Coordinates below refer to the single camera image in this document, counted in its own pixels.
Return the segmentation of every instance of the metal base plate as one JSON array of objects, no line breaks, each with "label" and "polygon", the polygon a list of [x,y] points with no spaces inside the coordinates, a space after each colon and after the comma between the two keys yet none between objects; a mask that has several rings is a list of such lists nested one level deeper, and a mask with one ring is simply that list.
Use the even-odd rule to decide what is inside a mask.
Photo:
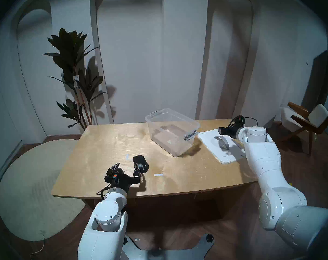
[{"label": "metal base plate", "polygon": [[128,257],[129,260],[203,260],[215,243],[214,240],[208,242],[206,237],[207,234],[201,237],[194,248],[188,250],[145,251],[137,248],[133,241],[126,236],[128,242],[123,245],[121,259]]}]

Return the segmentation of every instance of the tag on plant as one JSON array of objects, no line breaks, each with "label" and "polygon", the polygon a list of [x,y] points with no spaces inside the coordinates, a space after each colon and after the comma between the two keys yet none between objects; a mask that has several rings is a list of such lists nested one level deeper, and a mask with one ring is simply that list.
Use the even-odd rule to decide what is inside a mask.
[{"label": "tag on plant", "polygon": [[72,78],[74,80],[74,87],[79,87],[76,81],[80,81],[80,77],[78,75],[74,75]]}]

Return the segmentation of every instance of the round rug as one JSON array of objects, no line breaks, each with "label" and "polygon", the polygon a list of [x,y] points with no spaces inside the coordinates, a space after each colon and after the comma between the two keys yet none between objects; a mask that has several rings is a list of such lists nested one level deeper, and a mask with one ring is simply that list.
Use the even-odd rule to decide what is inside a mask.
[{"label": "round rug", "polygon": [[58,175],[77,140],[49,141],[20,156],[0,182],[0,216],[17,237],[49,238],[65,228],[83,209],[80,199],[51,195]]}]

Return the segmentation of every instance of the clear plastic container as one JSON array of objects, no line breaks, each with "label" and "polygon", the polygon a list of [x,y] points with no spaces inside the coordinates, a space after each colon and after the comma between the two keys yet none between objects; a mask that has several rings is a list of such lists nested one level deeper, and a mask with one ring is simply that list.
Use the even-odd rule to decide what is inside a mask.
[{"label": "clear plastic container", "polygon": [[146,115],[145,120],[151,140],[174,157],[192,147],[200,128],[197,121],[168,108]]}]

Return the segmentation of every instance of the container handle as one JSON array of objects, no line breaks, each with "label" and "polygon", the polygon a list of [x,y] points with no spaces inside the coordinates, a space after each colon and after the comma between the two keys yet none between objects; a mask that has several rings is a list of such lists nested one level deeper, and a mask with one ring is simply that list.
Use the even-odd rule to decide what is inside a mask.
[{"label": "container handle", "polygon": [[186,135],[183,136],[185,141],[189,141],[191,138],[195,137],[195,135],[198,134],[198,132],[195,130],[191,133],[187,133]]},{"label": "container handle", "polygon": [[148,114],[151,118],[152,117],[155,117],[156,115],[159,115],[159,114],[161,114],[162,112],[160,111],[160,110],[157,110],[157,111],[154,111],[154,112],[152,112],[152,113],[150,113],[150,114]]}]

